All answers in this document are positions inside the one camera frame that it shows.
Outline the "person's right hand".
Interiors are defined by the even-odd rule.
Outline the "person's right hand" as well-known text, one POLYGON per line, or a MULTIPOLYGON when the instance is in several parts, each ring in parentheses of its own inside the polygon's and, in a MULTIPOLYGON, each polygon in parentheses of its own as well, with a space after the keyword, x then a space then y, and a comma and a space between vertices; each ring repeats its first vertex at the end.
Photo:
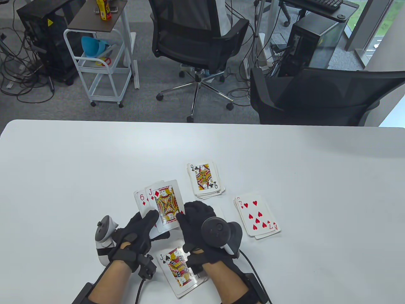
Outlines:
POLYGON ((232 271, 241 274, 225 249, 211 246, 211 241, 204 238, 202 226, 211 217, 216 217, 214 209, 201 201, 186 203, 184 213, 176 215, 184 238, 183 250, 190 254, 187 257, 187 267, 191 268, 194 274, 198 274, 203 271, 203 265, 206 263, 224 262, 232 271))

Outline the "person's left hand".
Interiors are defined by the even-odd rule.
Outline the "person's left hand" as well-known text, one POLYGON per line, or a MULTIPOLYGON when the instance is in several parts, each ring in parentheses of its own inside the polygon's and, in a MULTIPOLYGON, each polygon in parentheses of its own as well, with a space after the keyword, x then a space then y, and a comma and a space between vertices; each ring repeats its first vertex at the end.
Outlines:
POLYGON ((116 237, 117 248, 109 254, 111 265, 122 264, 133 273, 140 266, 139 258, 144 258, 150 251, 152 242, 168 239, 170 232, 150 238, 150 232, 159 219, 156 210, 150 210, 145 217, 137 213, 126 227, 119 229, 116 237))

